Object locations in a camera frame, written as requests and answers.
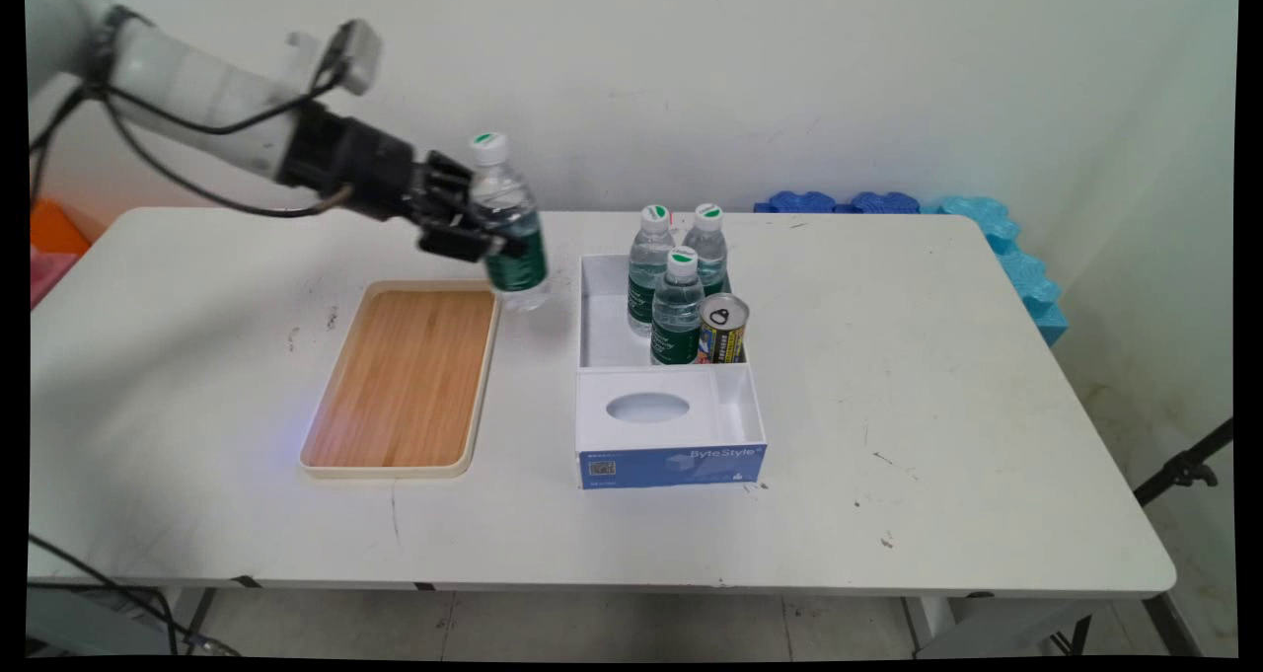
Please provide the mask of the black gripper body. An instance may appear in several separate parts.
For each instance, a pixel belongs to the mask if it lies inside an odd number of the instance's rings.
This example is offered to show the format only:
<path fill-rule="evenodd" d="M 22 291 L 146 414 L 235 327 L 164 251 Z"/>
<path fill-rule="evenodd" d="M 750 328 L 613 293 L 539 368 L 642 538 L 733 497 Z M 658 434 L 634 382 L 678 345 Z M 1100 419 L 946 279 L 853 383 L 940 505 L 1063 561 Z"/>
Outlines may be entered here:
<path fill-rule="evenodd" d="M 278 169 L 280 186 L 312 189 L 322 198 L 350 187 L 338 207 L 375 221 L 442 217 L 424 187 L 433 152 L 416 152 L 409 141 L 331 112 L 325 104 L 306 104 L 296 115 Z"/>

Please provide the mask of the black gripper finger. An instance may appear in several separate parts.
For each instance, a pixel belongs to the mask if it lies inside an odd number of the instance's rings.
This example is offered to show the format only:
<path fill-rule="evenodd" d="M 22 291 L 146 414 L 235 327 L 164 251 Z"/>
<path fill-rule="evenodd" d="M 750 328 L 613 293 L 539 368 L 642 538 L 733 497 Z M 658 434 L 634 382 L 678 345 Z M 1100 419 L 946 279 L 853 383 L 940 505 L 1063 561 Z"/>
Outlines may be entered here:
<path fill-rule="evenodd" d="M 418 212 L 416 227 L 421 230 L 416 241 L 421 251 L 457 261 L 482 261 L 488 256 L 520 259 L 528 253 L 524 239 L 469 213 L 442 221 Z"/>
<path fill-rule="evenodd" d="M 429 150 L 422 160 L 422 213 L 442 221 L 469 213 L 469 189 L 474 171 L 460 160 Z"/>

